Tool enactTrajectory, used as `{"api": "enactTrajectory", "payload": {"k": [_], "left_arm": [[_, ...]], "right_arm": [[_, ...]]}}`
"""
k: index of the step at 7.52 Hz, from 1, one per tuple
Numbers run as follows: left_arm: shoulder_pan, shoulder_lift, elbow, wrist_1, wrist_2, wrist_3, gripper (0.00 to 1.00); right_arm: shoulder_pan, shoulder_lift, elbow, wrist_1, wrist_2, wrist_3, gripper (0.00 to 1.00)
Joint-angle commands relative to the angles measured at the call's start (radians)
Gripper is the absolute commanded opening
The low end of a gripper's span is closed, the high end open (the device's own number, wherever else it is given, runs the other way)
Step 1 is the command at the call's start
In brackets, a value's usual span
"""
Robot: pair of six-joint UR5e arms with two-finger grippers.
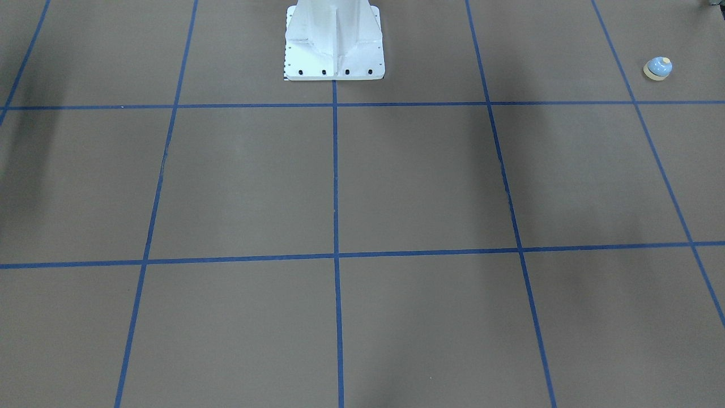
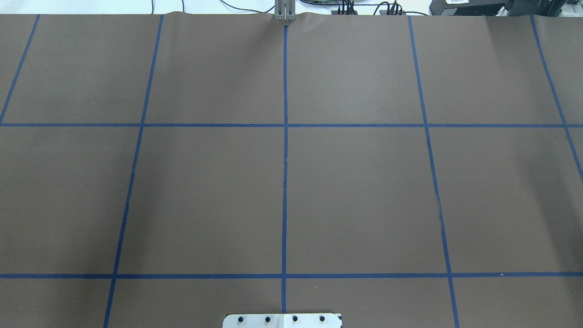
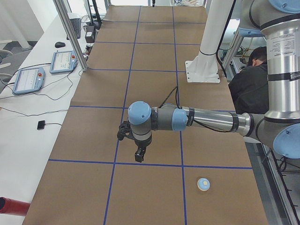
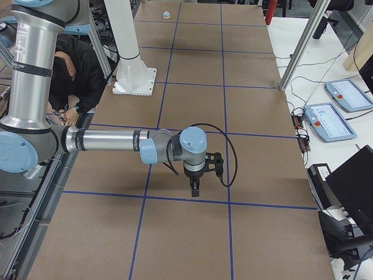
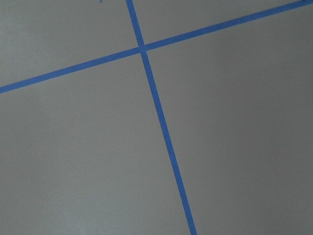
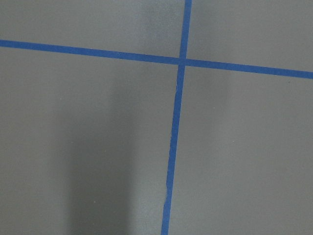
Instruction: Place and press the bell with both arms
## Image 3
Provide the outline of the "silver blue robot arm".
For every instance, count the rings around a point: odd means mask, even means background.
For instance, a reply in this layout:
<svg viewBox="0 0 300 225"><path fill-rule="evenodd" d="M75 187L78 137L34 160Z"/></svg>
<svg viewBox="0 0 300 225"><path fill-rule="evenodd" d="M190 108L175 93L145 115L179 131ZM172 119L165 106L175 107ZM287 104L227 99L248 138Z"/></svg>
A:
<svg viewBox="0 0 300 225"><path fill-rule="evenodd" d="M182 131L202 126L238 132L287 158L300 156L300 3L297 0L245 0L240 28L258 28L266 37L269 110L263 114L216 112L171 104L150 107L143 101L128 109L129 138L142 162L153 130Z"/></svg>

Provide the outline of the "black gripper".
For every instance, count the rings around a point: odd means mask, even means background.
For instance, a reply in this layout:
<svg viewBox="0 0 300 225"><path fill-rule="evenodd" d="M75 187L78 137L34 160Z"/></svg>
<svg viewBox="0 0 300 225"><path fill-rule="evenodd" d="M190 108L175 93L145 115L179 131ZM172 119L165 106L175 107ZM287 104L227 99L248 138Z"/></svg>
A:
<svg viewBox="0 0 300 225"><path fill-rule="evenodd" d="M137 145L137 151L135 152L135 161L142 162L144 160L144 154L146 152L147 146L150 145L149 140L135 140L135 144Z"/></svg>

